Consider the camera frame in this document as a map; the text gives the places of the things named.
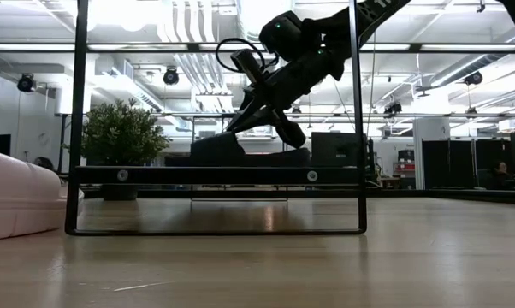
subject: white pillar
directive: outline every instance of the white pillar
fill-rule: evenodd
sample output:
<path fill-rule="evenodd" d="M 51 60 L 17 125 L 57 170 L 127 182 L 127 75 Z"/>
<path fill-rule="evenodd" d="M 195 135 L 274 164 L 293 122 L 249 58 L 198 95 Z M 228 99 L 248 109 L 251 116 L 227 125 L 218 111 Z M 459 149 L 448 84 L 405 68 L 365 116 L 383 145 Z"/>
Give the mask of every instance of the white pillar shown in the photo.
<path fill-rule="evenodd" d="M 450 138 L 448 117 L 416 119 L 413 122 L 415 144 L 415 182 L 417 189 L 424 189 L 423 141 L 447 140 Z"/>

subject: ceiling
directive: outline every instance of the ceiling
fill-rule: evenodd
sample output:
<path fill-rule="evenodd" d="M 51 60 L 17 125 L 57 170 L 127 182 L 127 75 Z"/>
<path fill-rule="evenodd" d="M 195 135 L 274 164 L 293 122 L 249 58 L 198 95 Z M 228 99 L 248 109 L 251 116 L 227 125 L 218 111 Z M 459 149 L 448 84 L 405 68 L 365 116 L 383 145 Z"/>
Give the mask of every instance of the ceiling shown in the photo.
<path fill-rule="evenodd" d="M 157 5 L 159 0 L 138 1 L 132 3 L 129 9 L 118 9 L 116 6 L 103 9 L 100 1 L 93 0 L 90 4 L 91 19 L 98 24 L 88 33 L 88 42 L 95 43 L 160 43 L 163 42 L 157 34 L 157 24 L 166 22 L 168 15 Z M 203 24 L 205 1 L 186 1 L 185 26 L 189 33 L 191 28 L 190 4 L 198 3 L 198 20 L 200 35 L 205 36 Z M 230 37 L 240 37 L 246 30 L 241 28 L 254 24 L 263 24 L 269 16 L 274 16 L 284 9 L 283 5 L 291 5 L 291 0 L 262 0 L 260 5 L 252 4 L 253 0 L 212 0 L 211 3 L 211 35 L 215 41 Z M 179 20 L 179 7 L 183 1 L 174 1 L 174 13 L 170 19 L 174 24 Z M 395 16 L 386 21 L 372 36 L 370 42 L 378 43 L 505 43 L 506 36 L 515 33 L 514 25 L 504 10 L 496 1 L 486 1 L 486 10 L 477 13 L 478 0 L 413 0 Z M 73 43 L 74 22 L 76 10 L 75 0 L 43 1 L 2 1 L 0 4 L 0 43 Z M 250 6 L 246 15 L 237 15 L 237 9 Z M 339 0 L 295 0 L 293 10 L 299 18 L 323 18 L 334 14 L 346 6 L 346 1 Z M 261 16 L 265 20 L 254 20 Z M 122 25 L 141 21 L 141 30 L 127 31 Z M 447 69 L 457 62 L 475 59 L 477 55 L 464 54 L 363 54 L 361 56 L 361 71 L 363 80 L 362 99 L 364 112 L 382 112 L 385 104 L 400 101 L 404 112 L 418 110 L 430 113 L 465 112 L 470 104 L 480 105 L 481 102 L 491 102 L 495 98 L 503 98 L 515 90 L 515 55 L 503 56 L 499 61 L 492 62 L 480 69 L 484 82 L 479 86 L 467 88 L 464 84 L 451 83 L 428 92 L 426 107 L 419 103 L 424 100 L 418 95 L 415 86 L 426 83 L 427 78 Z M 194 111 L 195 86 L 186 76 L 182 68 L 178 68 L 180 82 L 175 86 L 166 86 L 162 77 L 167 66 L 176 66 L 179 62 L 172 54 L 161 53 L 115 53 L 89 54 L 87 81 L 94 88 L 92 103 L 99 104 L 104 100 L 128 98 L 133 94 L 122 86 L 109 86 L 107 76 L 101 73 L 103 65 L 114 63 L 117 67 L 128 61 L 134 68 L 134 79 L 139 85 L 160 100 L 165 110 Z M 203 66 L 206 59 L 196 56 L 198 63 Z M 228 61 L 228 55 L 222 55 Z M 18 74 L 19 66 L 31 64 L 40 74 L 36 79 L 51 87 L 65 86 L 73 72 L 73 54 L 36 54 L 36 53 L 0 53 L 0 73 Z M 51 70 L 53 65 L 64 67 L 64 71 Z M 302 111 L 313 113 L 352 111 L 352 65 L 346 63 L 345 74 L 340 81 L 327 78 L 320 86 L 313 88 L 308 96 L 303 96 L 299 104 Z M 242 88 L 247 85 L 246 77 L 222 69 L 222 77 L 227 86 L 227 93 L 232 94 L 229 104 L 237 108 L 243 99 Z M 515 98 L 491 104 L 480 112 L 497 113 L 515 107 Z"/>

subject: black cable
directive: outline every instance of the black cable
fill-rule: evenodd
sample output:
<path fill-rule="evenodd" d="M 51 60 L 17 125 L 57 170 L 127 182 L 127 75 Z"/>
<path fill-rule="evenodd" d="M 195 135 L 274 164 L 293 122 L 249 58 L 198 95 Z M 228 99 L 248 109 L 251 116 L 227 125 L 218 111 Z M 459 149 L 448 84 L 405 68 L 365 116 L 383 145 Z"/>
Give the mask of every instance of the black cable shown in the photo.
<path fill-rule="evenodd" d="M 237 69 L 237 68 L 230 68 L 229 66 L 225 65 L 222 61 L 222 59 L 220 59 L 220 48 L 222 48 L 222 45 L 228 43 L 228 42 L 239 42 L 239 43 L 243 43 L 243 44 L 247 44 L 248 46 L 250 46 L 254 51 L 257 52 L 257 54 L 259 55 L 259 59 L 261 60 L 261 67 L 259 68 L 261 71 L 264 71 L 269 65 L 265 65 L 265 58 L 263 57 L 263 53 L 261 52 L 261 50 L 259 50 L 256 45 L 254 45 L 253 43 L 243 39 L 243 38 L 225 38 L 223 41 L 220 42 L 220 44 L 217 45 L 216 47 L 216 60 L 218 63 L 220 63 L 220 65 L 225 68 L 226 70 L 229 70 L 231 72 L 235 72 L 235 73 L 244 73 L 243 71 Z M 275 60 L 278 62 L 278 55 L 275 55 Z"/>

